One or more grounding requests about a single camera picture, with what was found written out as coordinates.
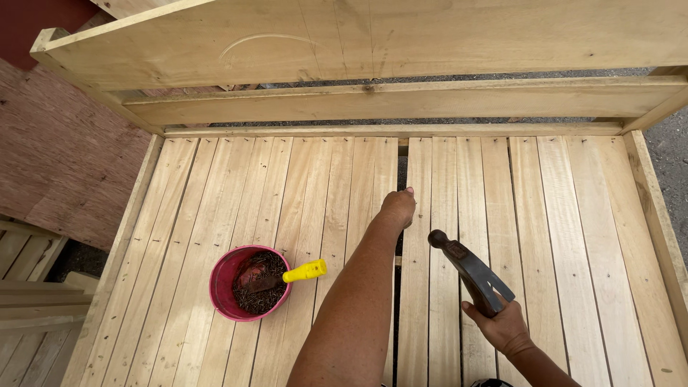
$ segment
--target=pink container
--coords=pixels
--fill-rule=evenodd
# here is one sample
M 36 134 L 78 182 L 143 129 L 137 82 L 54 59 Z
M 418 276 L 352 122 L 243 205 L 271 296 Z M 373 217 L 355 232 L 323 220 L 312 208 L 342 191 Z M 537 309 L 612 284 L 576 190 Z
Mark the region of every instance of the pink container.
M 287 284 L 287 290 L 284 291 L 282 298 L 279 299 L 277 304 L 265 314 L 254 315 L 242 308 L 239 308 L 239 305 L 237 305 L 237 302 L 234 299 L 234 292 L 232 291 L 232 285 L 235 277 L 237 276 L 237 270 L 244 260 L 261 251 L 269 251 L 279 255 L 279 257 L 284 261 L 284 264 L 287 266 L 287 270 L 291 270 L 289 267 L 289 262 L 287 262 L 287 260 L 284 259 L 284 257 L 278 251 L 267 246 L 250 244 L 228 251 L 222 256 L 222 258 L 219 259 L 219 261 L 217 261 L 215 267 L 213 267 L 209 286 L 211 301 L 213 302 L 215 310 L 217 310 L 219 314 L 227 317 L 230 320 L 238 322 L 254 321 L 269 315 L 273 310 L 279 308 L 279 306 L 284 303 L 284 300 L 287 299 L 289 292 L 292 290 L 291 283 Z

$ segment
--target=hammer head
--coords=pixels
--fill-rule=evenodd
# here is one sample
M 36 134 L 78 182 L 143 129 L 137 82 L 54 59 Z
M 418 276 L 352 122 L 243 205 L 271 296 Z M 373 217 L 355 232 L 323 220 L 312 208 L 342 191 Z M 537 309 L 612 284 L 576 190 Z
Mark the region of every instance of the hammer head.
M 459 241 L 449 240 L 441 230 L 433 230 L 428 235 L 428 242 L 432 247 L 442 249 L 444 256 L 458 270 L 473 304 L 482 315 L 492 318 L 504 308 L 493 287 L 507 302 L 513 301 L 515 295 L 511 289 Z

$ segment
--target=wooden plank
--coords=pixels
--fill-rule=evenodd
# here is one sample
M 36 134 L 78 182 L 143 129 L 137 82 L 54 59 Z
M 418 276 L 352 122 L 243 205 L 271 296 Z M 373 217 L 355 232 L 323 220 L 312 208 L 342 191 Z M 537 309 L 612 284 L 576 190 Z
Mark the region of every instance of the wooden plank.
M 399 293 L 397 386 L 423 387 L 428 382 L 428 315 L 430 289 L 430 232 L 432 140 L 409 139 L 407 186 L 413 187 L 416 213 L 404 230 L 404 255 Z
M 27 281 L 45 281 L 45 278 L 50 272 L 50 269 L 52 269 L 52 265 L 55 263 L 55 261 L 57 261 L 57 257 L 60 256 L 60 253 L 62 252 L 62 249 L 65 247 L 65 244 L 67 244 L 68 240 L 69 238 L 66 236 L 51 239 L 48 249 L 39 259 L 39 262 L 34 267 L 34 270 L 29 275 Z
M 69 330 L 53 331 L 45 334 L 45 338 L 31 361 L 24 379 L 19 387 L 42 386 L 47 374 L 50 372 L 52 364 L 55 362 L 62 345 L 64 345 Z
M 272 137 L 259 138 L 253 146 L 230 249 L 253 243 L 274 141 Z M 198 385 L 221 386 L 227 369 L 231 372 L 229 383 L 248 386 L 259 328 L 260 321 L 235 324 L 216 312 Z
M 583 0 L 570 10 L 554 1 L 538 8 L 500 1 L 487 12 L 441 1 L 195 0 L 67 36 L 47 52 L 104 90 L 292 82 L 330 72 L 370 79 L 677 65 L 688 63 L 681 50 L 688 39 L 676 33 L 687 7 Z M 227 15 L 241 17 L 227 23 Z M 457 36 L 472 39 L 458 44 Z
M 32 226 L 30 224 L 10 222 L 9 220 L 0 220 L 0 230 L 11 231 L 30 236 L 45 236 L 50 239 L 61 237 L 58 234 L 44 230 L 40 227 Z
M 456 138 L 432 138 L 430 228 L 458 238 Z M 439 249 L 430 249 L 428 385 L 461 384 L 459 273 Z
M 454 136 L 556 136 L 565 134 L 613 136 L 619 123 L 548 124 L 437 124 L 437 125 L 331 125 L 280 127 L 206 127 L 166 129 L 168 138 L 181 137 L 454 137 Z
M 354 162 L 354 138 L 335 137 L 332 162 L 330 163 L 330 185 L 327 188 L 323 245 L 320 258 L 327 262 L 327 275 L 318 277 L 315 293 L 313 321 L 318 315 L 327 292 L 339 273 L 344 269 L 346 252 L 346 231 L 349 224 L 349 200 L 351 193 L 352 166 Z
M 652 386 L 597 145 L 593 137 L 565 140 L 612 383 Z
M 84 294 L 94 294 L 98 288 L 99 277 L 79 271 L 70 271 L 65 278 L 65 284 L 83 289 Z
M 50 241 L 44 236 L 32 236 L 17 256 L 10 270 L 5 274 L 6 280 L 26 281 L 36 264 L 43 257 Z
M 128 98 L 155 125 L 354 118 L 639 117 L 688 86 L 684 76 L 506 79 L 296 87 Z
M 155 208 L 153 222 L 147 222 L 145 228 L 141 227 L 143 230 L 137 224 L 134 230 L 89 357 L 89 372 L 81 380 L 83 387 L 101 384 L 104 377 L 120 368 L 129 370 L 131 353 L 120 354 L 115 351 L 116 344 L 120 340 L 131 341 L 141 331 L 144 311 L 155 286 L 151 276 L 156 277 L 160 270 L 197 146 L 198 139 L 167 141 L 171 156 L 163 173 L 168 176 L 161 187 L 156 187 L 163 191 L 160 204 Z
M 490 266 L 479 137 L 456 138 L 456 183 L 459 241 Z M 463 282 L 461 300 L 473 301 Z M 497 377 L 495 348 L 465 313 L 461 316 L 461 351 L 464 385 L 470 386 L 476 380 Z
M 45 67 L 51 69 L 53 72 L 57 73 L 72 85 L 84 91 L 84 93 L 88 94 L 96 101 L 109 107 L 113 112 L 118 113 L 127 120 L 131 121 L 134 125 L 137 125 L 146 132 L 162 135 L 162 127 L 148 124 L 139 116 L 131 113 L 127 108 L 123 107 L 121 97 L 116 96 L 115 94 L 103 92 L 100 88 L 98 88 L 98 86 L 92 85 L 88 81 L 84 81 L 81 77 L 67 70 L 66 67 L 60 64 L 58 59 L 55 59 L 54 56 L 46 51 L 47 46 L 51 41 L 64 37 L 65 35 L 69 35 L 69 32 L 63 30 L 62 28 L 49 28 L 47 30 L 41 30 L 40 34 L 36 38 L 36 41 L 34 42 L 33 47 L 31 47 L 31 57 L 36 59 Z
M 103 274 L 100 277 L 101 281 L 98 283 L 98 288 L 94 294 L 93 307 L 89 309 L 86 321 L 84 321 L 83 324 L 82 333 L 79 335 L 79 340 L 74 347 L 74 352 L 69 361 L 67 370 L 65 371 L 63 380 L 63 385 L 65 387 L 72 387 L 78 384 L 85 372 L 92 346 L 96 341 L 98 327 L 103 320 L 110 294 L 117 282 L 120 265 L 124 260 L 136 223 L 139 218 L 141 219 L 142 225 L 144 223 L 150 223 L 151 217 L 154 216 L 152 207 L 155 205 L 151 202 L 151 199 L 148 201 L 146 211 L 142 210 L 145 198 L 148 196 L 148 187 L 153 178 L 153 171 L 160 158 L 163 142 L 164 139 L 160 136 L 153 135 L 151 138 L 148 151 L 141 164 L 136 183 L 134 184 L 129 202 L 127 203 L 127 209 L 122 216 L 122 223 L 117 231 L 117 236 L 115 237 L 115 242 L 112 244 L 110 254 L 107 257 Z M 165 153 L 166 156 L 162 159 L 162 165 L 167 161 L 168 152 Z M 160 174 L 161 173 L 158 172 L 158 179 L 155 181 L 156 185 L 159 185 L 162 181 L 163 176 Z M 154 201 L 159 200 L 161 195 L 162 192 L 160 192 L 159 189 L 153 189 L 151 191 L 151 197 L 155 198 L 153 199 Z
M 652 378 L 657 386 L 680 383 L 678 380 L 688 378 L 688 364 L 654 253 L 652 237 L 645 222 L 624 140 L 621 137 L 601 137 L 595 138 L 595 141 L 607 180 L 616 232 L 626 263 L 628 282 Z
M 304 138 L 295 138 L 292 146 L 292 155 L 289 160 L 286 185 L 279 215 L 279 226 L 275 236 L 275 249 L 282 253 L 290 266 L 293 266 L 297 253 L 299 232 L 303 218 L 303 199 L 314 144 L 314 141 L 304 141 Z M 261 321 L 251 386 L 277 385 L 279 361 L 276 359 L 279 358 L 284 340 L 284 327 L 289 302 L 290 298 L 277 310 L 263 317 Z
M 0 278 L 5 277 L 30 236 L 6 232 L 0 239 Z
M 609 386 L 594 290 L 566 143 L 538 137 L 569 373 L 583 386 Z
M 76 345 L 76 340 L 79 338 L 79 332 L 81 327 L 74 328 L 69 331 L 67 339 L 65 339 L 60 353 L 57 355 L 55 362 L 50 368 L 50 372 L 47 374 L 42 387 L 59 387 L 62 382 L 62 378 L 65 376 L 65 371 L 67 370 L 67 365 L 69 364 L 69 358 L 74 351 L 74 346 Z
M 253 138 L 235 140 L 228 164 L 229 175 L 222 189 L 220 205 L 217 208 L 217 212 L 215 212 L 210 235 L 199 236 L 198 240 L 200 242 L 196 242 L 192 236 L 191 240 L 194 242 L 194 247 L 199 247 L 200 252 L 196 254 L 196 252 L 190 249 L 186 252 L 187 256 L 202 257 L 196 264 L 202 265 L 199 278 L 203 280 L 199 281 L 196 279 L 197 286 L 195 292 L 192 293 L 194 296 L 193 308 L 189 324 L 186 327 L 186 335 L 183 340 L 178 341 L 183 342 L 183 345 L 181 345 L 182 352 L 177 362 L 178 366 L 176 368 L 177 372 L 174 374 L 173 386 L 196 385 L 211 330 L 213 328 L 218 329 L 218 323 L 213 323 L 213 316 L 217 312 L 208 297 L 208 281 L 210 280 L 210 272 L 213 270 L 217 260 L 230 249 L 230 241 L 239 211 L 241 192 L 244 190 L 244 183 L 248 172 L 248 160 L 250 160 L 254 144 Z M 226 320 L 226 322 L 220 322 L 219 324 L 221 329 L 229 330 L 234 322 Z
M 678 241 L 664 204 L 662 191 L 652 167 L 645 138 L 638 131 L 623 136 L 633 178 L 638 189 L 662 278 L 667 287 L 671 309 L 674 311 L 676 327 L 683 343 L 683 351 L 688 353 L 688 273 L 678 248 Z
M 170 238 L 171 242 L 168 244 L 167 252 L 165 253 L 165 259 L 160 269 L 153 298 L 148 307 L 148 313 L 141 328 L 138 342 L 128 340 L 123 341 L 121 344 L 118 343 L 118 345 L 125 348 L 127 346 L 135 346 L 136 348 L 135 350 L 134 348 L 127 348 L 124 351 L 127 356 L 133 357 L 131 357 L 131 368 L 128 370 L 128 375 L 125 375 L 124 379 L 122 379 L 123 383 L 127 379 L 132 379 L 132 383 L 139 383 L 140 379 L 148 381 L 150 378 L 150 372 L 155 364 L 155 354 L 160 346 L 160 338 L 165 327 L 167 314 L 172 304 L 175 290 L 178 288 L 180 271 L 184 263 L 186 250 L 189 247 L 189 238 L 191 237 L 196 215 L 199 211 L 199 205 L 213 156 L 215 155 L 216 146 L 217 140 L 215 139 L 210 141 L 201 140 L 199 142 L 193 167 L 189 174 L 189 181 L 184 191 L 184 199 L 180 205 L 176 224 Z
M 217 140 L 184 139 L 182 143 L 179 167 L 165 189 L 170 198 L 163 198 L 158 211 L 119 333 L 107 339 L 113 344 L 106 384 L 119 380 L 117 385 L 124 385 L 132 368 L 154 364 L 155 358 L 149 358 L 148 353 L 154 356 L 160 343 Z
M 509 286 L 516 295 L 516 300 L 525 303 L 508 143 L 504 137 L 483 137 L 480 140 L 490 267 Z M 523 312 L 527 322 L 527 308 Z M 500 378 L 517 386 L 528 385 L 526 379 L 502 353 L 497 354 L 497 364 Z
M 0 375 L 0 386 L 19 387 L 44 337 L 45 333 L 32 333 L 21 338 L 10 362 Z
M 308 180 L 303 197 L 301 231 L 299 232 L 294 267 L 312 261 L 319 256 L 323 240 L 327 184 L 330 181 L 329 174 L 333 142 L 323 141 L 325 140 L 323 138 L 311 138 L 309 140 L 313 141 L 314 144 L 311 151 Z M 287 379 L 297 355 L 310 331 L 310 326 L 313 322 L 315 288 L 316 281 L 298 281 L 292 284 L 284 327 L 284 340 L 282 341 L 279 356 L 273 360 L 279 362 L 277 370 L 278 386 L 285 386 L 287 384 Z
M 509 149 L 530 338 L 568 370 L 537 139 L 510 137 Z
M 222 194 L 227 183 L 227 176 L 229 175 L 229 162 L 230 157 L 233 155 L 233 145 L 238 142 L 239 139 L 236 141 L 235 139 L 228 139 L 227 141 L 222 139 L 218 141 L 217 149 L 213 156 L 213 164 L 206 180 L 203 198 L 201 199 L 191 232 L 189 247 L 184 252 L 185 256 L 194 257 L 195 259 L 184 259 L 162 339 L 160 340 L 160 346 L 157 349 L 157 356 L 155 355 L 155 347 L 153 347 L 152 351 L 145 351 L 145 355 L 142 355 L 142 352 L 138 353 L 142 356 L 141 365 L 143 365 L 144 359 L 148 359 L 148 361 L 146 361 L 147 364 L 143 367 L 134 364 L 127 380 L 130 384 L 136 385 L 138 383 L 139 385 L 146 386 L 150 382 L 152 386 L 158 384 L 171 386 L 173 383 L 197 293 L 202 290 L 208 291 L 207 287 L 202 289 L 200 282 L 203 281 L 198 280 L 207 273 L 204 270 L 206 266 L 204 260 L 215 262 L 220 252 L 219 250 L 208 251 L 216 243 L 212 242 L 213 238 L 211 236 L 215 235 L 216 232 L 221 236 L 231 232 L 227 231 L 227 226 L 224 225 L 226 218 L 218 218 L 217 222 L 215 218 L 218 216 L 218 212 L 222 211 L 219 209 L 220 206 L 228 200 L 225 198 L 222 201 Z
M 380 208 L 387 194 L 391 191 L 396 191 L 398 150 L 397 138 L 375 138 L 375 178 L 373 182 L 371 207 L 373 218 L 380 212 Z M 392 312 L 389 322 L 387 358 L 385 359 L 385 368 L 383 371 L 383 383 L 387 386 L 394 384 L 394 263 L 390 266 L 389 272 L 392 278 L 392 297 L 390 303 L 392 304 Z

